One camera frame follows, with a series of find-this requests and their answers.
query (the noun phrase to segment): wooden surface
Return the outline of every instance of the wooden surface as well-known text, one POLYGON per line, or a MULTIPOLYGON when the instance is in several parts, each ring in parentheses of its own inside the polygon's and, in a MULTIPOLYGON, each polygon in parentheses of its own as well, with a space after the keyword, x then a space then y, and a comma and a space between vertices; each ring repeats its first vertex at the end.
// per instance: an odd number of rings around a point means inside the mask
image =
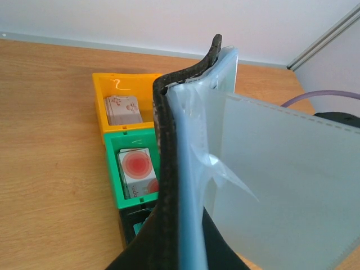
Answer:
MULTIPOLYGON (((195 62, 0 40, 1 270, 104 269, 122 251, 91 75, 195 62)), ((303 91, 291 71, 240 65, 236 92, 279 105, 303 91)))

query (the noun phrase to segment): stack of cards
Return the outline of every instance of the stack of cards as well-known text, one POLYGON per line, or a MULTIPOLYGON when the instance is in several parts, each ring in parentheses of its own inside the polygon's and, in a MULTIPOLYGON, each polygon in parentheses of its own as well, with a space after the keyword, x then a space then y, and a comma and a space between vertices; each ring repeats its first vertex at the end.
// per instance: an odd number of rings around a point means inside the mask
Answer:
POLYGON ((135 96, 110 96, 104 99, 109 125, 142 123, 135 96))
POLYGON ((159 191, 148 148, 121 149, 118 159, 126 199, 159 191))

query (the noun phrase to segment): card with red circle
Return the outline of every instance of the card with red circle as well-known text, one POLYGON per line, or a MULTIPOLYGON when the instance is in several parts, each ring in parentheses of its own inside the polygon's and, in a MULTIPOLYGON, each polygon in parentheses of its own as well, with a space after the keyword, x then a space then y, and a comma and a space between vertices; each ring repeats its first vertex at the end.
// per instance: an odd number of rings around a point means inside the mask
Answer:
POLYGON ((121 177, 124 186, 128 189, 128 193, 125 191, 125 194, 128 194, 130 198, 140 197, 159 190, 158 180, 147 148, 120 151, 118 159, 121 177))

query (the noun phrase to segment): black textured edge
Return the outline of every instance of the black textured edge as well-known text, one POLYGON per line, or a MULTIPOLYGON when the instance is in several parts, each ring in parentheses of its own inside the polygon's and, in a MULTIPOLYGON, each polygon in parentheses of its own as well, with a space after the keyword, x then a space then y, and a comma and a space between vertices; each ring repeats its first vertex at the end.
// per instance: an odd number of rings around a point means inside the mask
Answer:
POLYGON ((215 35, 206 56, 186 69, 157 78, 153 83, 154 122, 160 154, 159 197, 155 221, 154 252, 149 266, 156 270, 178 269, 178 163, 174 117, 167 97, 168 85, 184 83, 212 67, 221 50, 222 36, 215 35))

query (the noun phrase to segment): yellow bin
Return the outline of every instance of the yellow bin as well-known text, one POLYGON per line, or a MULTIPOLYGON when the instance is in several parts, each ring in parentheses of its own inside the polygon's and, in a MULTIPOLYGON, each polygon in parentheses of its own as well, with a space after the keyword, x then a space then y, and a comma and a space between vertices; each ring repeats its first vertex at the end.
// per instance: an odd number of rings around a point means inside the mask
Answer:
POLYGON ((133 131, 154 127, 152 116, 152 84, 162 74, 115 74, 94 73, 95 107, 99 122, 101 139, 104 134, 117 131, 133 131), (136 96, 143 123, 127 125, 109 125, 106 116, 104 98, 111 95, 136 96))

